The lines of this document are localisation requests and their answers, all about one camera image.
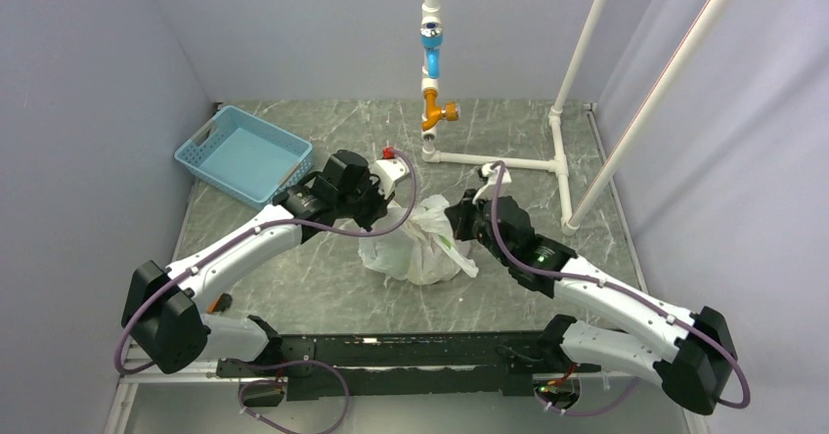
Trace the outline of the white printed plastic bag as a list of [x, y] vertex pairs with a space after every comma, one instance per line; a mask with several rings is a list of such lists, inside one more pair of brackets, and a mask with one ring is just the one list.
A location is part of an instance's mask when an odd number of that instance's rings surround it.
[[391, 279], [425, 286], [446, 282], [458, 274], [476, 278], [479, 268], [470, 257], [471, 244], [458, 241], [445, 210], [443, 195], [422, 200], [400, 228], [375, 238], [358, 240], [365, 268]]

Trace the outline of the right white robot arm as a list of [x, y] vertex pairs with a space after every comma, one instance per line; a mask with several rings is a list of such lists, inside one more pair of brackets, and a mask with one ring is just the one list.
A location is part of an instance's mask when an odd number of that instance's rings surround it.
[[524, 288], [561, 298], [615, 325], [605, 329], [556, 315], [538, 340], [545, 367], [592, 365], [659, 386], [682, 408], [710, 415], [745, 409], [751, 389], [725, 316], [691, 311], [621, 282], [569, 246], [538, 234], [510, 196], [474, 200], [468, 190], [447, 208], [453, 236], [485, 247]]

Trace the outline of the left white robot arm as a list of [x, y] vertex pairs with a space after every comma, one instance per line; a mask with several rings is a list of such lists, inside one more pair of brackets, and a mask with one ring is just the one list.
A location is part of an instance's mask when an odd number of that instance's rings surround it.
[[142, 371], [124, 365], [126, 344], [132, 341], [150, 366], [166, 374], [208, 359], [235, 360], [258, 375], [273, 372], [284, 361], [279, 333], [260, 317], [222, 317], [210, 306], [267, 261], [319, 232], [337, 233], [338, 220], [353, 221], [355, 237], [375, 236], [372, 227], [386, 215], [396, 188], [415, 179], [411, 161], [393, 148], [374, 162], [340, 150], [323, 169], [306, 174], [205, 249], [166, 266], [153, 260], [142, 264], [124, 304], [116, 370], [123, 375]]

